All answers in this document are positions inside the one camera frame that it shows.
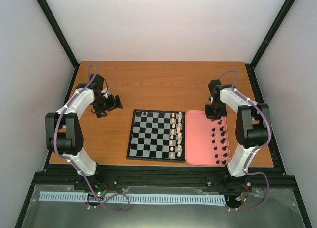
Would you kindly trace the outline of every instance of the black metal frame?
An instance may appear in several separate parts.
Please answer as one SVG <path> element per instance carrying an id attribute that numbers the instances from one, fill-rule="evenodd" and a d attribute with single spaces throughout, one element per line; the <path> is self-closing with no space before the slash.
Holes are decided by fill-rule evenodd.
<path id="1" fill-rule="evenodd" d="M 37 0 L 43 13 L 51 24 L 57 38 L 62 44 L 69 60 L 74 66 L 74 74 L 70 82 L 70 86 L 65 98 L 66 103 L 70 97 L 72 87 L 79 69 L 79 64 L 68 45 L 65 36 L 63 35 L 53 13 L 51 12 L 46 0 Z M 255 54 L 250 64 L 245 64 L 249 76 L 250 84 L 253 90 L 255 100 L 263 103 L 262 94 L 259 88 L 254 69 L 259 62 L 261 56 L 265 52 L 267 46 L 290 10 L 295 0 L 286 0 L 281 10 L 279 11 L 275 21 L 265 36 L 261 46 Z M 273 134 L 272 141 L 269 144 L 269 149 L 273 159 L 273 168 L 249 168 L 249 172 L 263 171 L 266 173 L 270 187 L 272 188 L 291 188 L 294 191 L 304 224 L 306 227 L 312 227 L 308 218 L 302 197 L 300 195 L 294 176 L 286 175 L 286 171 L 276 144 Z M 34 186 L 37 184 L 65 184 L 74 185 L 77 189 L 88 190 L 86 183 L 82 177 L 77 175 L 76 170 L 71 165 L 51 165 L 49 164 L 51 153 L 48 153 L 43 171 L 36 172 L 27 193 L 24 205 L 20 216 L 16 223 L 16 228 L 21 227 L 29 202 L 32 196 Z M 110 190 L 120 192 L 122 188 L 129 186 L 162 186 L 162 187 L 194 187 L 208 192 L 219 192 L 220 194 L 230 195 L 227 191 L 219 189 L 216 186 L 209 186 L 208 181 L 214 181 L 221 178 L 224 168 L 215 167 L 150 167 L 150 166 L 100 166 L 99 177 L 108 182 Z M 261 176 L 252 176 L 248 178 L 253 187 L 266 187 L 265 180 Z"/>

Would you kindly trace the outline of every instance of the wooden table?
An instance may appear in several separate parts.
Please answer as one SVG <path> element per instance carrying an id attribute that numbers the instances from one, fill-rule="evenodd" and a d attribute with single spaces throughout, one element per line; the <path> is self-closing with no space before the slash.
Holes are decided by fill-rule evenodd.
<path id="1" fill-rule="evenodd" d="M 90 62 L 81 62 L 72 89 L 88 81 Z M 236 84 L 241 93 L 254 99 L 243 62 L 99 62 L 98 74 L 103 76 L 113 95 L 119 95 L 123 109 L 96 118 L 90 107 L 80 119 L 84 148 L 98 164 L 104 165 L 164 165 L 190 166 L 188 163 L 127 160 L 132 114 L 134 109 L 188 111 L 204 110 L 208 104 L 207 84 L 228 70 L 240 73 Z M 234 73 L 221 79 L 232 83 Z M 228 136 L 231 156 L 237 146 L 235 139 L 236 114 L 227 108 Z M 50 163 L 67 163 L 52 153 Z M 260 150 L 251 166 L 273 167 L 268 147 Z"/>

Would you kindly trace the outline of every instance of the black frame post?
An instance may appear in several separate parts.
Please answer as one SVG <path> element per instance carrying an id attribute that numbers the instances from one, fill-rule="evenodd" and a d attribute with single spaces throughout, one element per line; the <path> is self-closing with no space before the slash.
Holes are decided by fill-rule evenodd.
<path id="1" fill-rule="evenodd" d="M 284 18 L 286 17 L 288 11 L 291 9 L 294 2 L 295 2 L 295 0 L 285 0 L 281 10 L 277 14 L 273 24 L 271 25 L 270 29 L 268 30 L 268 33 L 266 34 L 265 38 L 263 39 L 257 53 L 253 57 L 252 62 L 250 63 L 250 67 L 253 70 L 255 69 L 256 65 L 258 64 L 263 53 L 265 52 L 266 48 L 268 47 L 269 43 L 271 42 L 276 31 L 278 30 L 279 26 L 283 22 Z"/>
<path id="2" fill-rule="evenodd" d="M 65 50 L 71 64 L 74 66 L 74 68 L 79 66 L 79 63 L 76 60 L 76 57 L 73 53 L 73 51 L 71 50 L 63 32 L 61 31 L 48 3 L 46 2 L 46 0 L 36 0 L 39 4 L 39 6 L 41 7 L 45 17 L 47 18 L 48 22 L 50 23 L 52 29 L 54 30 L 60 44 L 62 45 L 63 49 Z"/>

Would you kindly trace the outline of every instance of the chess square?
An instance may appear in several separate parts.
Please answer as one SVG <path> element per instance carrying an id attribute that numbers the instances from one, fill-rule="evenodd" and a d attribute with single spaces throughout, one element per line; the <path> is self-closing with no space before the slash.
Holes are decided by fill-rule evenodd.
<path id="1" fill-rule="evenodd" d="M 137 138 L 131 138 L 131 144 L 133 145 L 133 144 L 138 144 L 138 140 L 139 139 L 137 139 Z"/>
<path id="2" fill-rule="evenodd" d="M 149 157 L 149 156 L 150 156 L 150 152 L 148 150 L 144 150 L 143 157 Z"/>
<path id="3" fill-rule="evenodd" d="M 151 134 L 151 139 L 157 139 L 158 135 L 157 134 Z"/>
<path id="4" fill-rule="evenodd" d="M 163 140 L 163 145 L 169 145 L 169 140 Z"/>
<path id="5" fill-rule="evenodd" d="M 164 152 L 169 152 L 169 146 L 163 146 L 163 151 Z"/>
<path id="6" fill-rule="evenodd" d="M 156 158 L 162 158 L 163 157 L 163 152 L 162 151 L 157 151 L 155 157 Z"/>
<path id="7" fill-rule="evenodd" d="M 163 140 L 162 139 L 158 139 L 157 140 L 157 145 L 162 145 L 163 146 Z"/>
<path id="8" fill-rule="evenodd" d="M 139 145 L 143 145 L 143 144 L 144 144 L 144 139 L 139 138 L 139 140 L 138 140 L 138 144 L 139 144 Z"/>
<path id="9" fill-rule="evenodd" d="M 144 145 L 141 145 L 141 144 L 137 145 L 137 150 L 143 150 L 143 146 Z"/>
<path id="10" fill-rule="evenodd" d="M 137 149 L 137 144 L 131 144 L 131 150 L 136 150 Z"/>
<path id="11" fill-rule="evenodd" d="M 139 133 L 139 138 L 144 139 L 145 138 L 145 133 Z"/>
<path id="12" fill-rule="evenodd" d="M 164 139 L 164 140 L 169 140 L 169 138 L 170 138 L 170 135 L 169 135 L 169 134 L 164 134 L 164 136 L 163 136 L 163 139 Z"/>
<path id="13" fill-rule="evenodd" d="M 164 134 L 158 134 L 157 139 L 164 139 Z"/>
<path id="14" fill-rule="evenodd" d="M 140 122 L 134 122 L 135 127 L 140 127 Z"/>
<path id="15" fill-rule="evenodd" d="M 157 145 L 157 151 L 163 151 L 163 146 L 162 145 Z"/>
<path id="16" fill-rule="evenodd" d="M 168 152 L 163 152 L 162 157 L 167 159 L 169 157 L 169 153 Z"/>
<path id="17" fill-rule="evenodd" d="M 143 151 L 142 150 L 137 150 L 137 156 L 143 156 Z"/>
<path id="18" fill-rule="evenodd" d="M 130 156 L 137 156 L 137 150 L 130 150 Z"/>
<path id="19" fill-rule="evenodd" d="M 156 151 L 157 146 L 156 145 L 150 145 L 150 151 Z"/>
<path id="20" fill-rule="evenodd" d="M 157 155 L 157 152 L 156 151 L 150 151 L 150 157 L 155 157 Z"/>
<path id="21" fill-rule="evenodd" d="M 158 140 L 156 140 L 156 139 L 151 139 L 150 144 L 151 144 L 151 145 L 156 145 L 156 144 L 157 144 L 157 141 L 158 141 Z"/>
<path id="22" fill-rule="evenodd" d="M 144 145 L 143 150 L 150 150 L 150 145 Z"/>
<path id="23" fill-rule="evenodd" d="M 140 128 L 134 127 L 134 128 L 133 128 L 133 132 L 134 132 L 134 133 L 139 133 L 139 132 L 140 132 Z"/>

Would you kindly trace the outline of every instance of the robotic arm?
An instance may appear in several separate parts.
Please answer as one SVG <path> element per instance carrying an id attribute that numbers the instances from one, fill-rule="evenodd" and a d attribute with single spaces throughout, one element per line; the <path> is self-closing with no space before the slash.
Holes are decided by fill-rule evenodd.
<path id="1" fill-rule="evenodd" d="M 233 177 L 244 176 L 255 154 L 260 150 L 260 146 L 265 144 L 270 136 L 267 128 L 267 126 L 270 127 L 268 105 L 246 98 L 232 85 L 222 85 L 220 80 L 212 80 L 208 84 L 208 88 L 211 102 L 210 105 L 205 106 L 207 118 L 214 121 L 219 120 L 222 116 L 227 116 L 226 105 L 237 113 L 235 134 L 238 146 L 227 168 Z M 254 105 L 261 110 L 265 119 L 254 108 Z"/>
<path id="2" fill-rule="evenodd" d="M 89 105 L 97 118 L 107 116 L 106 111 L 123 108 L 120 97 L 109 95 L 108 88 L 103 89 L 104 78 L 96 74 L 87 88 L 82 90 L 87 83 L 81 83 L 76 87 L 75 94 L 61 109 L 45 116 L 46 145 L 49 151 L 54 152 L 54 132 L 57 120 L 66 109 L 61 119 L 59 129 L 66 128 L 66 132 L 57 133 L 57 150 L 77 170 L 78 174 L 87 176 L 95 174 L 96 162 L 86 153 L 83 144 L 84 138 L 79 125 L 79 119 Z"/>

